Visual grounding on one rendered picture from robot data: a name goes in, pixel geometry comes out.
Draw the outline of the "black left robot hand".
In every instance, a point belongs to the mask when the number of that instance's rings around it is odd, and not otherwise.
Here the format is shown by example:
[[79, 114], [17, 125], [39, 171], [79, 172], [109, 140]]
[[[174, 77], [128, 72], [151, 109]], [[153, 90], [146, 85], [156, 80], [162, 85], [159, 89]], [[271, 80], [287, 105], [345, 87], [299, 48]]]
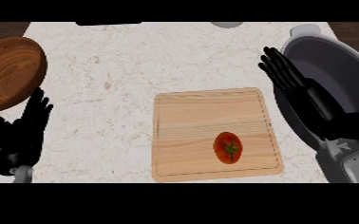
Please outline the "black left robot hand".
[[20, 166], [38, 163], [51, 108], [48, 98], [36, 88], [20, 117], [13, 122], [0, 117], [0, 176], [11, 176]]

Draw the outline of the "black flat object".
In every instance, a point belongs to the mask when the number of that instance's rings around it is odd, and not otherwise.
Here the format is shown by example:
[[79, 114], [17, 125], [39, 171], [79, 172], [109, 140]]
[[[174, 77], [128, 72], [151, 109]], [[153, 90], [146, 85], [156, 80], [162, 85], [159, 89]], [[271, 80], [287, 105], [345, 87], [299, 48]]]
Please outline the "black flat object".
[[85, 26], [123, 26], [123, 25], [138, 25], [141, 24], [141, 22], [134, 22], [134, 23], [128, 23], [128, 22], [115, 22], [115, 23], [110, 23], [110, 22], [83, 22], [83, 21], [78, 21], [75, 22], [75, 24], [81, 27], [85, 27]]

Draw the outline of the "grey pot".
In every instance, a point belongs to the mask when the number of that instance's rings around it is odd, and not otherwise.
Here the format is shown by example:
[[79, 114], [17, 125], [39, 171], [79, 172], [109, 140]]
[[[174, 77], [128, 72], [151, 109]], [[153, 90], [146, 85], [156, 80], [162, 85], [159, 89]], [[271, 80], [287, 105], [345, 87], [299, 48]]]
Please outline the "grey pot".
[[281, 53], [305, 78], [330, 93], [345, 113], [359, 113], [359, 52], [314, 24], [289, 30]]

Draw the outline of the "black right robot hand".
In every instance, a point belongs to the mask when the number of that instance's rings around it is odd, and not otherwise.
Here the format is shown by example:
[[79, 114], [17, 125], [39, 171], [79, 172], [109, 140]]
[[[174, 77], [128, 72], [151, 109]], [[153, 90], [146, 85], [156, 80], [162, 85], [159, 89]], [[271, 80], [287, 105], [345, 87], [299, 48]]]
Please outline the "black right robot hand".
[[262, 48], [262, 70], [307, 129], [321, 140], [359, 140], [359, 112], [345, 113], [317, 81], [305, 78], [274, 47]]

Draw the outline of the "pale wooden cutting board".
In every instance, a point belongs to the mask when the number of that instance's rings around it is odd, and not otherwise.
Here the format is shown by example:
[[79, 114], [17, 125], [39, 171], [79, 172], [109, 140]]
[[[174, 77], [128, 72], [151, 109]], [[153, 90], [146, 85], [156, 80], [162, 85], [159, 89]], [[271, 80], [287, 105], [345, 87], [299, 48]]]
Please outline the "pale wooden cutting board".
[[[233, 164], [219, 161], [213, 141], [240, 142]], [[151, 178], [157, 182], [277, 175], [283, 162], [261, 91], [255, 87], [163, 93], [153, 98]]]

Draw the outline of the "red tomato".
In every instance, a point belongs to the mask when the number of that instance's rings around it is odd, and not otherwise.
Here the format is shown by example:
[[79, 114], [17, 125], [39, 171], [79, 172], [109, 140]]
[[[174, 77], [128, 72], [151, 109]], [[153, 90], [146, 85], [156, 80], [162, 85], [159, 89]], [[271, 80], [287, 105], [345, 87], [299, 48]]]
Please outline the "red tomato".
[[234, 164], [240, 158], [242, 144], [231, 132], [221, 132], [212, 143], [215, 157], [224, 164]]

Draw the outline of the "brown wooden bowl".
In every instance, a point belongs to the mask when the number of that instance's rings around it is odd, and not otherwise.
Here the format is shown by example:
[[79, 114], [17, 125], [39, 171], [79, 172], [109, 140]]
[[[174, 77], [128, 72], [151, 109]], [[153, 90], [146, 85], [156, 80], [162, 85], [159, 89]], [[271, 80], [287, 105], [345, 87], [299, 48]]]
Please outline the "brown wooden bowl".
[[47, 70], [38, 43], [26, 37], [0, 39], [0, 111], [21, 103], [41, 85]]

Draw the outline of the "grey round object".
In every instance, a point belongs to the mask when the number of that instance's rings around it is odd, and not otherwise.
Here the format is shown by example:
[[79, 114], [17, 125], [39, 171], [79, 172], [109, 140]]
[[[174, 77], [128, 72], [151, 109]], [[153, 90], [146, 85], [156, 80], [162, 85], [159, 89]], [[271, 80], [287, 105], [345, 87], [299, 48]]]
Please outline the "grey round object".
[[211, 22], [219, 28], [236, 28], [243, 22]]

